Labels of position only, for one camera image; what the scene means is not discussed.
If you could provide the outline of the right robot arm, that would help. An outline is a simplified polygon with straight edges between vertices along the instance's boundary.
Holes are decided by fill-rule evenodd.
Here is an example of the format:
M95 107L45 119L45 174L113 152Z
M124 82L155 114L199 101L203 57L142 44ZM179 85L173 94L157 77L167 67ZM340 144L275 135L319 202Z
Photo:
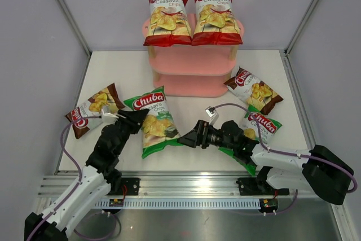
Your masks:
M199 120L178 143L196 148L210 145L226 148L245 164L260 166L257 190L263 194L273 189L312 191L331 204L341 205L345 196L355 190L354 171L332 151L316 144L310 150L273 150L260 141L244 135L234 121L226 121L220 129Z

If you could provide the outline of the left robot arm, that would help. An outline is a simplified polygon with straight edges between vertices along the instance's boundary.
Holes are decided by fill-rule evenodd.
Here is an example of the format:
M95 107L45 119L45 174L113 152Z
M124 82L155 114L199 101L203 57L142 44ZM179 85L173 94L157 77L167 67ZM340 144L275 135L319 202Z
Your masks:
M25 220L24 240L68 240L79 222L104 196L125 194L126 185L116 169L119 156L132 134L140 131L148 109L102 110L107 122L77 179L42 213L31 213Z

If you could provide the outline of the green Chuba chips bag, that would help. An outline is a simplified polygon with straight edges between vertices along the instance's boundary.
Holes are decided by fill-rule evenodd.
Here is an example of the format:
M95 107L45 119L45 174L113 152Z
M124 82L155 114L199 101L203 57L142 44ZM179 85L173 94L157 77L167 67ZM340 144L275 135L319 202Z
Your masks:
M164 87L158 87L124 101L132 111L148 109L142 124L142 158L163 150L166 146L180 146L181 137L169 110Z
M240 128L244 131L246 137L259 140L259 132L258 125L261 131L261 138L264 144L268 144L268 142L272 139L274 134L282 127L282 124L276 120L270 119L265 115L261 114L259 110L257 110L254 106L249 105L248 111L252 113L252 115L256 118L255 120L249 116L249 113L246 113L243 120L240 123ZM240 159L236 158L233 153L233 150L229 150L226 148L219 148L220 151L224 152L228 156L235 159L240 165L242 165L247 172L251 176L256 175L256 166L253 164L246 164Z

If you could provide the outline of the red Chuba chips bag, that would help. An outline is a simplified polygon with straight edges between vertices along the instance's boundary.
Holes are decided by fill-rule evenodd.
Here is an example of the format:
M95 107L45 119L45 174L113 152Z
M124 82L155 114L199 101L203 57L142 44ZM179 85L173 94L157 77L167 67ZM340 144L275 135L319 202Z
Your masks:
M148 0L150 18L145 46L190 45L192 31L186 13L188 0Z
M233 0L194 0L196 26L192 45L241 45L240 28L232 10Z

